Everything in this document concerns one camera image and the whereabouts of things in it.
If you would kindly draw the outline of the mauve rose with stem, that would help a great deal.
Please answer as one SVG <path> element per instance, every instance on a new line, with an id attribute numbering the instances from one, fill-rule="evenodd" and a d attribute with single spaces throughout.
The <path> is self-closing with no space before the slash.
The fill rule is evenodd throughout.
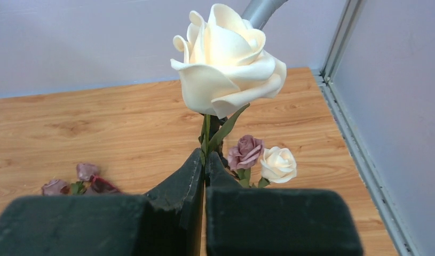
<path id="1" fill-rule="evenodd" d="M 233 146 L 228 151 L 228 168 L 230 174 L 237 180 L 245 180 L 247 187 L 256 188 L 257 186 L 250 184 L 251 168 L 258 162 L 259 157 L 263 154 L 265 143 L 262 139 L 257 139 L 250 134 L 241 137 L 236 146 Z"/>

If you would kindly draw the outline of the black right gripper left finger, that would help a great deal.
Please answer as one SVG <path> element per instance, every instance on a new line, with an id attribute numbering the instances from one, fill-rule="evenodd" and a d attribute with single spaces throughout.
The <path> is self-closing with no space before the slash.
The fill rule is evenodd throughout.
<path id="1" fill-rule="evenodd" d="M 204 174 L 196 148 L 183 165 L 146 192 L 143 255 L 199 255 Z"/>

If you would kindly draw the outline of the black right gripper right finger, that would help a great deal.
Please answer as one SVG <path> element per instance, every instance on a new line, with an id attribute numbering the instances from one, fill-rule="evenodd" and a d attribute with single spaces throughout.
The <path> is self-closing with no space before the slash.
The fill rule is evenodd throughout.
<path id="1" fill-rule="evenodd" d="M 211 152 L 205 161 L 204 173 L 206 187 L 242 188 L 235 178 L 224 168 L 217 152 Z"/>

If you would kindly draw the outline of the cream rose with stem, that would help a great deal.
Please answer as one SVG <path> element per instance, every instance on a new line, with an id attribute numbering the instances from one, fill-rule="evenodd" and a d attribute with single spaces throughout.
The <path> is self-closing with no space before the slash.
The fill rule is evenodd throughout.
<path id="1" fill-rule="evenodd" d="M 264 148 L 259 162 L 261 164 L 259 188 L 271 183 L 286 183 L 297 176 L 297 163 L 288 148 L 278 146 Z"/>

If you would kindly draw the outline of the maroon flower bouquet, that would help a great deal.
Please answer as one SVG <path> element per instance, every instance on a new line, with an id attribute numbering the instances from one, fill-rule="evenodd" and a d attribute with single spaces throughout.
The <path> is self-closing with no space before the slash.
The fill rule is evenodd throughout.
<path id="1" fill-rule="evenodd" d="M 94 175 L 91 177 L 90 186 L 86 189 L 84 195 L 98 194 L 122 194 L 122 192 L 104 178 Z"/>

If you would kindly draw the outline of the mauve rose stem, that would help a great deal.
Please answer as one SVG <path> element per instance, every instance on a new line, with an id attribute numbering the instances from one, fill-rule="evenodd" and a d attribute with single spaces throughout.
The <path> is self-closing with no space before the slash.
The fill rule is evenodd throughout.
<path id="1" fill-rule="evenodd" d="M 41 188 L 42 196 L 81 195 L 86 191 L 83 181 L 69 183 L 61 179 L 53 179 Z"/>
<path id="2" fill-rule="evenodd" d="M 76 173 L 80 181 L 89 182 L 100 173 L 100 167 L 91 163 L 79 163 L 76 166 Z"/>

